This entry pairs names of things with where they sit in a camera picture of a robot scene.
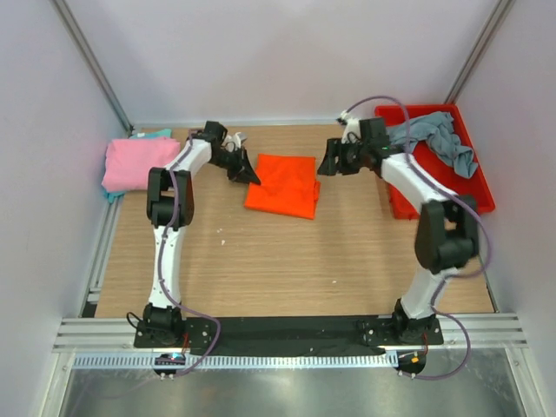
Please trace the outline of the orange t-shirt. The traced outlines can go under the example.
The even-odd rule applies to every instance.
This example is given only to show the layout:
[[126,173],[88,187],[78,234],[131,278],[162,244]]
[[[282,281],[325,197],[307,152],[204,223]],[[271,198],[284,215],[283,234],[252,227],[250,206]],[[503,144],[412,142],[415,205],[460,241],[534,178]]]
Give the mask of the orange t-shirt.
[[313,156],[259,154],[255,173],[261,184],[248,186],[246,209],[314,219],[321,183]]

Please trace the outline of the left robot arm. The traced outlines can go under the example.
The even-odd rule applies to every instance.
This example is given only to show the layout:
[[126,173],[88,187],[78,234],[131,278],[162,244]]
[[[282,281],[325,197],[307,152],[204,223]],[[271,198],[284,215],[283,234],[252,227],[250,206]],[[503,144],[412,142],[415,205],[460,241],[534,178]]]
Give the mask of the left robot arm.
[[219,122],[192,130],[177,156],[148,175],[147,217],[153,227],[153,284],[136,326],[138,348],[177,346],[186,335],[180,291],[182,245],[193,220],[193,179],[206,164],[224,169],[231,182],[259,185],[242,132],[229,134]]

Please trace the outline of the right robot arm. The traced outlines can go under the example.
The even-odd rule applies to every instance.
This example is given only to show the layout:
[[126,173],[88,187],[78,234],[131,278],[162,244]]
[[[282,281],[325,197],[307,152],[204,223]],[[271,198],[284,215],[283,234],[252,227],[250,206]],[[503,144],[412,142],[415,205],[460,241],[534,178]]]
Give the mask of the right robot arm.
[[366,168],[396,188],[419,213],[414,253],[419,266],[396,302],[391,331],[402,344],[417,344],[434,326],[447,284],[479,252],[475,200],[432,178],[401,145],[391,143],[384,120],[342,113],[340,138],[327,141],[318,175],[354,175]]

